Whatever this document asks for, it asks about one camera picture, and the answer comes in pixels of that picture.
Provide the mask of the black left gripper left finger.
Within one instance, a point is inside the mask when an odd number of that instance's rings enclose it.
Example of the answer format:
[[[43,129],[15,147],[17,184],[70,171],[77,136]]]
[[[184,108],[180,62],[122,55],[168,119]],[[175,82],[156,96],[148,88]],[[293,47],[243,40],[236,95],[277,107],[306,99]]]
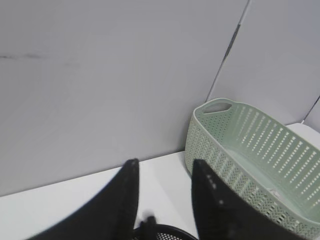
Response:
[[[130,240],[138,212],[139,190],[139,161],[129,159],[90,201],[32,239]]]

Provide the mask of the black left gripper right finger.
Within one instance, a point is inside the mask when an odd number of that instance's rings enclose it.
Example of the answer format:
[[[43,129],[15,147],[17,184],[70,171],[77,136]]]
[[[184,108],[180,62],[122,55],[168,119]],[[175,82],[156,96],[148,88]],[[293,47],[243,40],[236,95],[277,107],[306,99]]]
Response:
[[[192,209],[201,240],[298,240],[229,188],[203,159],[193,161]]]

